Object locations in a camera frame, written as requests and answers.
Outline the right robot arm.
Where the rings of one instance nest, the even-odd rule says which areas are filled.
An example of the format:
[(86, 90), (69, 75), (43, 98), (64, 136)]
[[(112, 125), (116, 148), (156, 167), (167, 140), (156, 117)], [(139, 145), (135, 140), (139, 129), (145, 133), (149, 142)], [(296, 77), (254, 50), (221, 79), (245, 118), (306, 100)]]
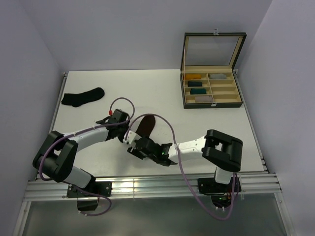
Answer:
[(241, 169), (243, 141), (217, 130), (210, 129), (205, 136), (184, 143), (157, 144), (148, 137), (129, 131), (123, 138), (127, 151), (143, 160), (169, 167), (180, 161), (204, 158), (216, 166), (213, 186), (225, 191), (234, 173)]

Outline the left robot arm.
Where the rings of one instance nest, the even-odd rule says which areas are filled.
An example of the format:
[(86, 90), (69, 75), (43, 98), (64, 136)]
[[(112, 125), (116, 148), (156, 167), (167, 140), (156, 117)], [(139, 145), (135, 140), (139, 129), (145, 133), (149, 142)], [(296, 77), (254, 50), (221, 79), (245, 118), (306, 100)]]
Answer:
[(95, 178), (74, 166), (76, 154), (97, 143), (114, 138), (122, 140), (128, 129), (128, 118), (128, 113), (116, 109), (110, 116), (97, 121), (95, 127), (72, 134), (52, 131), (33, 159), (33, 167), (49, 179), (75, 185), (84, 196), (91, 196), (96, 190)]

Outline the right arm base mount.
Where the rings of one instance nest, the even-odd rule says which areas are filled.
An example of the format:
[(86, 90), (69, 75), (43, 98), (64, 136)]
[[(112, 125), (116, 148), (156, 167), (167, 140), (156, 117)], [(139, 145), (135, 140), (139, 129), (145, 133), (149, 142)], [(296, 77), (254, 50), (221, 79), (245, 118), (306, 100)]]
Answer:
[(199, 194), (210, 196), (213, 205), (221, 209), (231, 205), (233, 183), (233, 177), (228, 185), (216, 183), (213, 177), (197, 179)]

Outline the brown striped sock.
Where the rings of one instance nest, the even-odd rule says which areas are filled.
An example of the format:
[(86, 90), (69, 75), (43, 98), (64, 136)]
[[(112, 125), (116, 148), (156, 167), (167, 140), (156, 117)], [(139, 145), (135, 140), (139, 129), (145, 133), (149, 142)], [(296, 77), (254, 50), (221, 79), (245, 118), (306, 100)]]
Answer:
[(136, 130), (136, 134), (141, 137), (149, 137), (156, 124), (156, 119), (153, 115), (146, 115), (142, 118)]

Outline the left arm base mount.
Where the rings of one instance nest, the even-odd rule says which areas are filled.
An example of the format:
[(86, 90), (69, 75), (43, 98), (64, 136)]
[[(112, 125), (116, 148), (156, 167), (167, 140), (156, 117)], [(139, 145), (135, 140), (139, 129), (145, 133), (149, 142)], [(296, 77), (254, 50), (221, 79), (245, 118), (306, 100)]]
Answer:
[[(100, 216), (107, 213), (112, 206), (112, 201), (109, 199), (111, 191), (111, 181), (95, 181), (88, 184), (85, 188), (69, 184), (66, 197), (77, 199), (77, 209), (80, 214), (89, 217)], [(109, 205), (103, 212), (96, 213), (101, 198), (107, 200)]]

